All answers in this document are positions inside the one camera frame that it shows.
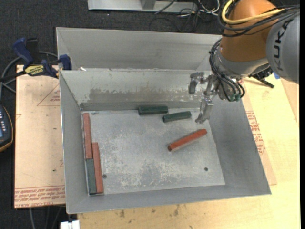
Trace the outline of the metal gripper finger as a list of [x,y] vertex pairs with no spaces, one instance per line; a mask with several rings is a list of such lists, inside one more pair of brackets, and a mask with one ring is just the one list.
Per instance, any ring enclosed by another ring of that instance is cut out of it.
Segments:
[[205,82],[204,72],[196,72],[190,75],[191,81],[189,84],[189,94],[194,94],[196,92],[196,87],[198,84],[203,84]]
[[210,119],[212,109],[213,109],[213,102],[207,99],[201,100],[200,105],[200,112],[198,117],[196,118],[195,122],[198,124],[203,124],[206,120]]

